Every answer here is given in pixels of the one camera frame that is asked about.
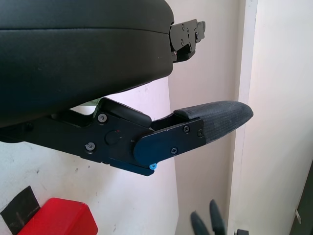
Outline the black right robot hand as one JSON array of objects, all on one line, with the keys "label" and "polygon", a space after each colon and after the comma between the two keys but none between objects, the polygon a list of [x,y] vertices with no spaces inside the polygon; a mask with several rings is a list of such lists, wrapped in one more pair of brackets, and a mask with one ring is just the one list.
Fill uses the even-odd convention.
[{"label": "black right robot hand", "polygon": [[[225,225],[220,214],[218,205],[214,199],[210,201],[209,212],[211,216],[211,225],[214,234],[216,235],[226,235]],[[190,215],[192,229],[195,235],[209,235],[209,231],[197,214],[196,211],[193,211]]]}]

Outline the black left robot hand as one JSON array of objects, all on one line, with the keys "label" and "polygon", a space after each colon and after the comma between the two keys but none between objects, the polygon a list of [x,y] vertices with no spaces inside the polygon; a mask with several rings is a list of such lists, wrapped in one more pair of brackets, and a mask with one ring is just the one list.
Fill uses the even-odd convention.
[{"label": "black left robot hand", "polygon": [[204,33],[203,21],[175,24],[163,0],[1,1],[0,140],[152,175],[253,117],[218,101],[152,120],[108,98],[168,76]]}]

